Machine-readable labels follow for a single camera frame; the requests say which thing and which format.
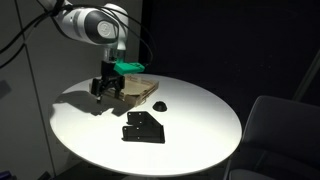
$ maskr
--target round table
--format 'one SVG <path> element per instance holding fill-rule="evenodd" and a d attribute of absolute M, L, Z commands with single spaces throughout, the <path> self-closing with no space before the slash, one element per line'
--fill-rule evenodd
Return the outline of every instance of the round table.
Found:
<path fill-rule="evenodd" d="M 230 156 L 242 129 L 236 113 L 216 95 L 169 77 L 137 74 L 159 81 L 143 104 L 130 107 L 89 93 L 91 79 L 64 91 L 53 104 L 50 124 L 56 137 L 85 161 L 137 177 L 173 177 L 209 169 Z M 167 111 L 152 106 L 163 101 Z M 165 143 L 123 141 L 127 112 L 147 111 L 164 127 Z"/>

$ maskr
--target gray chair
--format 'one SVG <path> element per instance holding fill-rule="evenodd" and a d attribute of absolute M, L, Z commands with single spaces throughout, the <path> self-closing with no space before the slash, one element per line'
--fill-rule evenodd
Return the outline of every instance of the gray chair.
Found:
<path fill-rule="evenodd" d="M 242 147 L 263 150 L 259 167 L 255 168 L 256 172 L 241 167 L 233 169 L 228 173 L 229 180 L 319 180 L 320 107 L 269 96 L 258 97 L 249 115 L 240 151 Z M 266 170 L 263 162 L 267 162 L 270 154 L 276 159 L 273 160 L 275 167 L 270 168 L 272 164 L 269 163 Z"/>

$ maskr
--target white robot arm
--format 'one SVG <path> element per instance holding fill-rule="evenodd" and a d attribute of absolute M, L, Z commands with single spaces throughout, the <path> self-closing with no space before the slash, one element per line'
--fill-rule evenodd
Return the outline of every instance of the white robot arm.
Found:
<path fill-rule="evenodd" d="M 47 10 L 53 10 L 57 4 L 71 5 L 67 0 L 38 0 Z M 114 4 L 104 7 L 127 12 Z M 103 45 L 105 49 L 104 61 L 124 59 L 128 29 L 128 17 L 116 11 L 101 11 L 94 8 L 77 8 L 71 11 L 60 11 L 54 20 L 61 32 L 67 37 L 94 45 Z"/>
<path fill-rule="evenodd" d="M 105 55 L 101 64 L 101 79 L 93 79 L 91 94 L 101 101 L 103 91 L 114 88 L 115 97 L 124 88 L 126 73 L 142 72 L 139 63 L 124 63 L 128 34 L 127 12 L 114 4 L 104 8 L 77 7 L 67 0 L 38 0 L 46 11 L 53 11 L 57 28 L 67 37 L 102 45 Z"/>

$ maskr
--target black wall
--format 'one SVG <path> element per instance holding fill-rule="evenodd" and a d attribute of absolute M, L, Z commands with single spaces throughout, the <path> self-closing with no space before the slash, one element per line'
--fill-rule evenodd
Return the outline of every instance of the black wall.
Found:
<path fill-rule="evenodd" d="M 292 99 L 320 48 L 320 2 L 311 0 L 147 0 L 143 24 L 157 45 L 147 73 L 215 93 L 242 122 L 259 95 Z M 320 105 L 319 74 L 303 102 Z"/>

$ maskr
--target black object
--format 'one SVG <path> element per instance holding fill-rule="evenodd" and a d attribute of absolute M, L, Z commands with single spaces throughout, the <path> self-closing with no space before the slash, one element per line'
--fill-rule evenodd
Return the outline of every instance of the black object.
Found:
<path fill-rule="evenodd" d="M 11 175 L 10 171 L 0 172 L 0 180 L 7 180 L 11 177 L 12 177 L 12 175 Z"/>
<path fill-rule="evenodd" d="M 156 102 L 152 108 L 156 111 L 159 111 L 159 112 L 165 112 L 167 110 L 167 106 L 164 102 L 162 101 L 158 101 Z"/>
<path fill-rule="evenodd" d="M 115 98 L 119 98 L 120 91 L 124 89 L 125 77 L 117 74 L 114 70 L 114 64 L 106 63 L 102 61 L 101 63 L 101 79 L 94 78 L 92 80 L 92 86 L 90 93 L 96 97 L 102 98 L 103 91 L 114 88 Z"/>
<path fill-rule="evenodd" d="M 320 107 L 284 98 L 259 96 L 245 125 L 241 153 L 236 154 L 236 158 L 243 158 L 241 155 L 247 151 L 242 153 L 242 150 L 247 149 L 263 150 L 263 153 L 252 158 L 252 162 L 257 162 L 252 168 L 243 171 L 241 169 L 247 166 L 238 166 L 232 169 L 228 173 L 232 177 L 230 179 L 237 179 L 240 173 L 240 179 L 253 179 L 252 174 L 258 175 L 266 167 L 268 171 L 264 175 L 273 179 L 320 179 L 319 119 Z M 277 161 L 269 162 L 268 157 Z M 230 167 L 234 167 L 232 161 L 229 163 Z"/>
<path fill-rule="evenodd" d="M 54 7 L 52 9 L 52 13 L 51 13 L 52 17 L 54 17 L 54 16 L 59 14 L 59 12 L 62 9 L 63 3 L 64 3 L 64 0 L 57 0 L 56 1 L 56 4 L 54 5 Z"/>
<path fill-rule="evenodd" d="M 128 125 L 122 128 L 124 141 L 165 143 L 163 126 L 148 112 L 128 112 Z"/>

